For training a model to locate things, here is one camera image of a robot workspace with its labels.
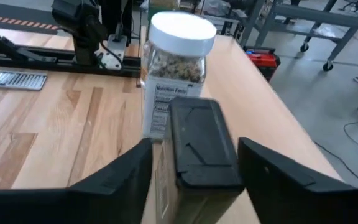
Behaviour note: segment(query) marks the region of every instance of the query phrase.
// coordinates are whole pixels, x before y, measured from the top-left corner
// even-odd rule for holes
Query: concrete floor
[[[301,5],[321,9],[327,1],[302,1]],[[52,0],[0,0],[0,3],[49,11]],[[344,0],[338,0],[334,8],[345,4]],[[135,12],[136,27],[139,27],[138,18],[139,13]],[[309,23],[298,21],[296,26],[304,24]],[[343,35],[345,29],[333,27],[333,30],[336,35]],[[252,45],[256,37],[257,32],[253,31],[248,45]],[[264,46],[275,47],[282,61],[271,85],[310,137],[342,158],[358,175],[358,145],[343,130],[345,124],[358,121],[358,84],[352,81],[358,76],[358,34],[339,54],[330,72],[322,72],[321,68],[335,45],[328,40],[312,39],[309,51],[301,54],[299,48],[303,39],[299,35],[269,33]],[[347,127],[347,130],[358,142],[358,124]],[[358,187],[358,179],[341,161],[324,150],[322,152],[348,184]]]

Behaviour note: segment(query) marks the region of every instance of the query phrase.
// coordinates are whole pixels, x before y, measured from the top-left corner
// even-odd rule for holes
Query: metal grate
[[[44,73],[0,71],[0,88],[41,90],[47,79]]]

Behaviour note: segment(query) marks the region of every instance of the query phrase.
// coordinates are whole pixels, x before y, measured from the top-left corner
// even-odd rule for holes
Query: red toolbox
[[[267,81],[270,81],[281,64],[280,58],[274,54],[276,49],[267,47],[244,47],[243,49]]]

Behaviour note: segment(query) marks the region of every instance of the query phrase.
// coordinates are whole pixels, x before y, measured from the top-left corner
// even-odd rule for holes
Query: orange and black striped tape
[[[44,24],[40,22],[31,22],[31,21],[22,21],[19,19],[10,19],[10,18],[4,18],[0,17],[0,22],[7,22],[9,24],[15,24],[20,26],[31,26],[34,28],[41,28],[41,29],[51,29],[51,30],[57,30],[59,27],[51,24]]]

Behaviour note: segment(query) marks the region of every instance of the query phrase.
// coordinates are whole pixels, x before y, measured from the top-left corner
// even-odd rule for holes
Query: wooden table
[[[0,34],[17,44],[73,48],[69,37]],[[235,145],[247,136],[340,179],[234,40],[216,38],[207,71],[202,94],[220,103]],[[0,189],[65,187],[102,168],[141,139],[143,103],[135,79],[121,77],[48,72],[42,91],[0,89]],[[142,223],[155,223],[153,189]],[[244,222],[259,222],[246,191],[219,221]]]

